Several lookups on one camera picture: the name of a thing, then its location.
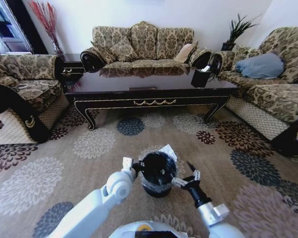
table leg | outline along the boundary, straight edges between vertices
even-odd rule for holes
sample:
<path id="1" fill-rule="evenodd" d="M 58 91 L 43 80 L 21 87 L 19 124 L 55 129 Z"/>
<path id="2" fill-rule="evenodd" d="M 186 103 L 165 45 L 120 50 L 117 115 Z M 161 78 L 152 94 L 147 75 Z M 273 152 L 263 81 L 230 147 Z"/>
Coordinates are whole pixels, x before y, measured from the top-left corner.
<path id="1" fill-rule="evenodd" d="M 96 129 L 96 123 L 93 118 L 93 116 L 90 114 L 86 106 L 84 105 L 83 102 L 74 102 L 75 108 L 77 111 L 85 118 L 85 120 L 88 123 L 88 129 L 89 130 L 94 130 Z"/>
<path id="2" fill-rule="evenodd" d="M 229 101 L 229 95 L 227 97 L 222 97 L 217 103 L 209 110 L 209 112 L 204 116 L 204 122 L 209 124 L 212 117 L 217 113 L 225 104 Z"/>

coffee table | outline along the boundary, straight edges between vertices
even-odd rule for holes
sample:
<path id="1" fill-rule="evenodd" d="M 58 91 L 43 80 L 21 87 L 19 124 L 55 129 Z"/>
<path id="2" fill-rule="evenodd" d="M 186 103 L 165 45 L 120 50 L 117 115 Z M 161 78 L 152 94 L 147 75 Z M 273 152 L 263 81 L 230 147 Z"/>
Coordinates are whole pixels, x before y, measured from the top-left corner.
<path id="1" fill-rule="evenodd" d="M 66 96 L 73 98 L 88 129 L 94 130 L 96 123 L 89 109 L 213 105 L 204 117 L 204 122 L 210 123 L 237 89 L 192 67 L 101 68 L 85 73 Z"/>

blue pillow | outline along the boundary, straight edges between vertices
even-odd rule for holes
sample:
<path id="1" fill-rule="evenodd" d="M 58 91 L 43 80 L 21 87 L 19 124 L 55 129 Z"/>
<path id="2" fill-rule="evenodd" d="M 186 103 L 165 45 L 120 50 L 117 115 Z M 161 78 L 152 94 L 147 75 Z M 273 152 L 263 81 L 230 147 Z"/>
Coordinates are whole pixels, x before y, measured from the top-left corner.
<path id="1" fill-rule="evenodd" d="M 277 78 L 284 71 L 284 63 L 277 55 L 266 53 L 243 59 L 235 68 L 249 78 Z"/>

sofa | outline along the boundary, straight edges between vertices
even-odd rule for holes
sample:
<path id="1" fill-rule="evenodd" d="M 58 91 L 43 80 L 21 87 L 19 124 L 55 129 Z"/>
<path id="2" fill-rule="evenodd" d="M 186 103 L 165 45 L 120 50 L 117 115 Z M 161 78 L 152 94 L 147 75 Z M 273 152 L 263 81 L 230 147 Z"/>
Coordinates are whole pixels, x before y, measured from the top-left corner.
<path id="1" fill-rule="evenodd" d="M 69 105 L 62 60 L 51 55 L 0 55 L 0 145 L 45 142 Z"/>
<path id="2" fill-rule="evenodd" d="M 275 53 L 284 63 L 284 72 L 275 79 L 253 79 L 234 71 L 247 57 Z M 298 27 L 272 31 L 258 49 L 235 46 L 212 56 L 212 68 L 219 78 L 239 86 L 229 108 L 249 123 L 284 155 L 298 155 Z"/>
<path id="3" fill-rule="evenodd" d="M 211 51 L 197 48 L 185 63 L 173 59 L 185 44 L 192 43 L 194 31 L 191 28 L 158 28 L 142 21 L 130 28 L 97 26 L 92 31 L 93 42 L 109 49 L 122 39 L 128 39 L 137 53 L 132 62 L 115 61 L 107 63 L 95 47 L 81 53 L 81 61 L 86 71 L 99 68 L 138 68 L 138 67 L 186 67 L 203 68 L 207 65 Z"/>

green plant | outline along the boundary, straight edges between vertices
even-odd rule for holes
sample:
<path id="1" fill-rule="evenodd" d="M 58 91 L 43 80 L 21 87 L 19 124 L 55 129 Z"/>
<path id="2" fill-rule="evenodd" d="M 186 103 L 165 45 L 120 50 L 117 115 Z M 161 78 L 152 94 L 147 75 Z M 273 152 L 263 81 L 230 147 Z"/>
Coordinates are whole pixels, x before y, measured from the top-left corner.
<path id="1" fill-rule="evenodd" d="M 244 33 L 248 28 L 256 26 L 258 24 L 252 24 L 252 22 L 259 16 L 250 19 L 249 21 L 243 22 L 247 16 L 240 18 L 240 15 L 237 14 L 238 21 L 232 20 L 230 25 L 230 36 L 226 43 L 234 43 L 235 40 Z"/>

